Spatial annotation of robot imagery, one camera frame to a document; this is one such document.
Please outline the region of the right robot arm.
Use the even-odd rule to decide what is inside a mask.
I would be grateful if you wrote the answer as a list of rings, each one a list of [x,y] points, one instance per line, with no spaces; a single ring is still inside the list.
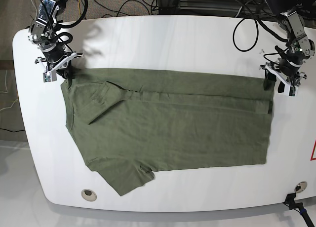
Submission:
[[[40,0],[37,19],[30,27],[31,41],[45,56],[44,81],[49,73],[60,75],[64,96],[215,96],[266,100],[273,94],[274,82],[265,78],[194,72],[145,69],[76,69],[72,50],[65,51],[73,37],[61,33],[64,28],[56,17],[64,11],[67,0]]]

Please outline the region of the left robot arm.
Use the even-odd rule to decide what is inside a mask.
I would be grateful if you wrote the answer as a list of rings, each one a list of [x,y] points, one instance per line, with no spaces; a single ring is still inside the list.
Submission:
[[[257,28],[262,27],[286,46],[285,49],[275,46],[274,54],[278,56],[276,61],[268,58],[269,53],[264,54],[263,57],[267,61],[259,67],[265,72],[264,90],[269,90],[274,82],[279,81],[277,88],[279,94],[296,96],[301,80],[307,77],[304,72],[300,71],[300,68],[316,52],[315,43],[308,38],[305,32],[304,19],[297,12],[298,0],[264,0],[271,13],[276,17],[278,25],[286,32],[286,38],[280,37],[263,23],[259,17],[262,9],[260,6],[256,11],[252,11],[240,0],[235,1],[249,12]]]

